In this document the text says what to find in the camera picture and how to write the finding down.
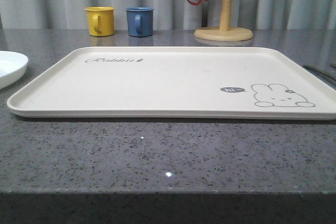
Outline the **white round plate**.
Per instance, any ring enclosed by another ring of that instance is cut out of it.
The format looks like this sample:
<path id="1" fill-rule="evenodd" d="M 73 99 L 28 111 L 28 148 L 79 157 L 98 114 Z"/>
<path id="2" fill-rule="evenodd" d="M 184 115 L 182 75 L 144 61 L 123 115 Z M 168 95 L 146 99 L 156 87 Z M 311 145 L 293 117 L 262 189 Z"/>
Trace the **white round plate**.
<path id="1" fill-rule="evenodd" d="M 20 79 L 26 72 L 28 57 L 12 51 L 1 51 L 1 84 L 5 88 Z"/>

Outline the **silver metal chopstick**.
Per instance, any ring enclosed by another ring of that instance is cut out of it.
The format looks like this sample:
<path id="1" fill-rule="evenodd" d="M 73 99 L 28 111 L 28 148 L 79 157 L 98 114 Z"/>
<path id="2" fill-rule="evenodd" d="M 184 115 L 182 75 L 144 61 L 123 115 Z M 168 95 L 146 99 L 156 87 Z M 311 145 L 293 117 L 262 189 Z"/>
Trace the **silver metal chopstick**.
<path id="1" fill-rule="evenodd" d="M 325 76 L 324 74 L 317 72 L 316 70 L 313 70 L 311 68 L 306 68 L 310 73 L 312 73 L 314 76 L 322 80 L 323 82 L 327 83 L 329 86 L 335 89 L 335 81 L 331 78 Z"/>
<path id="2" fill-rule="evenodd" d="M 311 69 L 313 69 L 313 70 L 316 70 L 317 72 L 320 72 L 320 73 L 324 74 L 325 76 L 327 76 L 327 77 L 329 77 L 329 78 L 331 78 L 332 80 L 335 81 L 335 76 L 333 76 L 331 73 L 328 73 L 328 72 L 326 72 L 326 71 L 324 71 L 324 70 L 318 69 L 318 68 L 316 68 L 316 67 L 314 67 L 314 66 L 310 66 L 310 65 L 304 65 L 303 67 L 304 67 L 305 69 L 306 69 L 306 68 L 311 68 Z"/>

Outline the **blue enamel mug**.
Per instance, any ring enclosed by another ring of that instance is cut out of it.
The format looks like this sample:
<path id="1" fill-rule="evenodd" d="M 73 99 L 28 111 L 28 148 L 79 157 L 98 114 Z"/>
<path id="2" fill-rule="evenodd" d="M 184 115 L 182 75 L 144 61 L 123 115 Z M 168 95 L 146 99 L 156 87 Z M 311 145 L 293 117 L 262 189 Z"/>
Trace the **blue enamel mug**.
<path id="1" fill-rule="evenodd" d="M 133 37 L 148 37 L 153 35 L 153 7 L 128 7 L 128 34 Z"/>

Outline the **wooden mug tree stand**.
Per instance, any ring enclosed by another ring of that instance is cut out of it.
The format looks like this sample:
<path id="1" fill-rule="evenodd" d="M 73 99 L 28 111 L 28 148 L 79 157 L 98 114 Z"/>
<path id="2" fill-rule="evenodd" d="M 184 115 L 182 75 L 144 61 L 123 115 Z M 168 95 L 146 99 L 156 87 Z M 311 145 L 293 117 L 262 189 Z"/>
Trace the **wooden mug tree stand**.
<path id="1" fill-rule="evenodd" d="M 253 38 L 251 30 L 230 25 L 232 0 L 222 0 L 222 9 L 218 27 L 202 27 L 194 32 L 194 36 L 211 41 L 244 41 Z"/>

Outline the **cream rabbit serving tray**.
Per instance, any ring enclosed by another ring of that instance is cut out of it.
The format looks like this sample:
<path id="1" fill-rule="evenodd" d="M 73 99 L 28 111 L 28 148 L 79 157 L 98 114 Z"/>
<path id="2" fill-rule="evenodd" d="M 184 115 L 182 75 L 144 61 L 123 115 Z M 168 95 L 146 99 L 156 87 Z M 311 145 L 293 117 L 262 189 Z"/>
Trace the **cream rabbit serving tray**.
<path id="1" fill-rule="evenodd" d="M 7 101 L 33 118 L 333 120 L 335 90 L 260 47 L 87 47 Z"/>

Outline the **yellow enamel mug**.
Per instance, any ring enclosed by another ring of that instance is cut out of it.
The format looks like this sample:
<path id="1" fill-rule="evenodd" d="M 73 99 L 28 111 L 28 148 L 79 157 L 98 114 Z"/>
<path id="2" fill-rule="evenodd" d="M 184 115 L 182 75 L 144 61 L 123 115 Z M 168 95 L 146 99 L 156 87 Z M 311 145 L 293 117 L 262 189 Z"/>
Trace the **yellow enamel mug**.
<path id="1" fill-rule="evenodd" d="M 114 7 L 86 7 L 85 11 L 90 36 L 114 35 Z"/>

